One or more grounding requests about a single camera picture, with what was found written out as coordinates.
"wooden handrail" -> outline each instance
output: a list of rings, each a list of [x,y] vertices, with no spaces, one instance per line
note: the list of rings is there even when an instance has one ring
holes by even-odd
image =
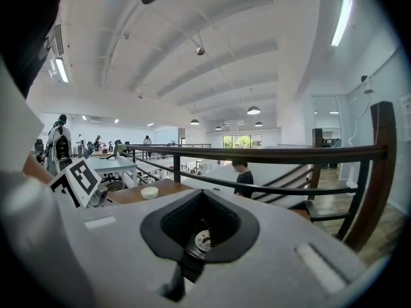
[[[354,251],[360,251],[377,226],[388,200],[396,166],[397,132],[394,107],[382,101],[371,106],[374,141],[384,145],[385,159],[374,161],[371,179],[362,207],[351,231],[344,239]]]
[[[158,152],[211,160],[238,159],[264,164],[322,164],[347,163],[385,158],[384,146],[360,146],[352,148],[295,148],[295,149],[236,149],[236,148],[154,148],[126,145],[127,149]]]
[[[355,193],[356,189],[350,187],[339,187],[339,188],[332,188],[332,189],[300,189],[296,188],[284,188],[284,187],[265,187],[259,185],[248,185],[248,184],[241,184],[238,182],[230,182],[228,180],[221,180],[216,178],[210,178],[206,176],[198,176],[191,173],[179,172],[180,175],[186,176],[188,178],[200,180],[202,182],[209,182],[211,184],[238,188],[238,189],[248,189],[254,192],[261,192],[261,193],[270,193],[270,194],[285,194],[285,195],[331,195],[331,194],[344,194],[344,193]]]

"table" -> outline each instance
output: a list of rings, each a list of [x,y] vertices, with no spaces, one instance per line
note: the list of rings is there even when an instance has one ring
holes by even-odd
[[[174,182],[171,179],[163,179],[152,184],[146,184],[139,187],[134,187],[130,189],[123,189],[118,192],[110,192],[109,198],[120,204],[131,204],[146,201],[145,198],[141,195],[141,190],[147,187],[156,187],[159,189],[158,198],[179,193],[182,191],[187,191],[188,189],[193,189],[184,184]]]
[[[133,172],[133,183],[137,186],[136,165],[131,161],[122,158],[115,158],[112,160],[88,158],[87,164],[99,174],[131,171]]]

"metal railing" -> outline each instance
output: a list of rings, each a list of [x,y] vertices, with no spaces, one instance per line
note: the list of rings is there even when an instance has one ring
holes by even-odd
[[[314,200],[317,195],[354,193],[349,210],[344,213],[330,214],[326,216],[311,216],[315,221],[344,219],[337,238],[346,242],[354,250],[359,250],[371,236],[379,218],[382,215],[385,202],[388,199],[394,166],[396,162],[396,125],[392,103],[381,102],[371,106],[372,124],[374,127],[375,145],[360,146],[352,148],[323,148],[322,130],[313,129],[312,148],[278,148],[278,149],[216,149],[216,148],[187,148],[187,147],[156,147],[142,145],[122,145],[127,150],[125,153],[133,158],[133,161],[141,161],[158,169],[167,170],[174,174],[174,181],[181,182],[181,176],[222,185],[237,189],[248,189],[254,192],[278,194],[280,196],[301,195]],[[149,160],[144,160],[136,155],[137,151],[157,153],[173,156],[173,167],[166,167]],[[207,176],[194,175],[181,171],[181,157],[206,158],[210,160],[241,160],[244,162],[264,164],[299,164],[312,167],[297,177],[279,187],[269,185],[247,185],[230,182]],[[371,180],[365,199],[365,185],[369,173],[370,161],[372,163]],[[325,163],[348,163],[360,162],[358,175],[358,187],[337,187],[334,189],[318,189],[321,165]],[[309,180],[298,185],[296,188],[287,188],[290,184],[304,176]],[[363,202],[362,209],[353,225],[352,230],[347,232],[354,221],[354,217]]]
[[[172,155],[170,154],[162,154],[159,152],[150,152],[146,150],[130,150],[127,148],[127,146],[140,146],[138,144],[130,144],[126,145],[125,150],[123,151],[124,153],[131,154],[135,158],[140,158],[142,160],[160,160],[170,158]],[[161,148],[161,147],[170,147],[170,148],[210,148],[211,144],[152,144],[152,145],[143,145],[144,147],[155,147],[155,148]]]

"chair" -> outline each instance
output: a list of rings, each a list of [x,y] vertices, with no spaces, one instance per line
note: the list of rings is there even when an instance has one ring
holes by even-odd
[[[91,141],[87,142],[87,149],[89,150],[89,152],[90,152],[90,154],[91,154],[92,151],[93,151],[93,146],[92,146],[92,142],[91,142]]]
[[[43,154],[44,153],[44,144],[42,139],[36,139],[36,143],[34,144],[34,149],[36,153]]]

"person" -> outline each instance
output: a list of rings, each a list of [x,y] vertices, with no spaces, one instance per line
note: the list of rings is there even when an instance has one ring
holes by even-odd
[[[150,137],[147,135],[144,140],[143,140],[143,145],[151,145],[152,144],[152,140],[150,139]],[[148,152],[148,157],[152,157],[151,152]]]
[[[252,177],[251,170],[247,162],[233,161],[232,166],[236,172],[239,173],[237,182],[239,184],[254,185],[254,179]],[[252,189],[235,188],[234,194],[238,196],[244,196],[245,198],[251,198],[254,191]]]
[[[78,142],[77,142],[77,153],[78,153],[78,157],[82,157],[83,156],[83,152],[85,151],[84,148],[84,140],[82,135],[78,135]]]
[[[60,0],[19,0],[19,8],[7,8],[2,1],[2,24],[7,31],[0,34],[0,53],[17,88],[27,98],[30,87],[47,59],[50,43],[48,34],[57,17]],[[23,172],[48,184],[53,177],[31,154]]]
[[[64,114],[60,115],[57,120],[58,126],[51,129],[47,140],[45,150],[48,157],[47,170],[53,176],[57,176],[61,170],[71,164],[71,136],[70,130],[64,126],[66,122],[67,116]]]
[[[101,136],[98,135],[96,140],[94,141],[94,149],[98,151],[101,145],[105,145],[105,143],[101,141]]]

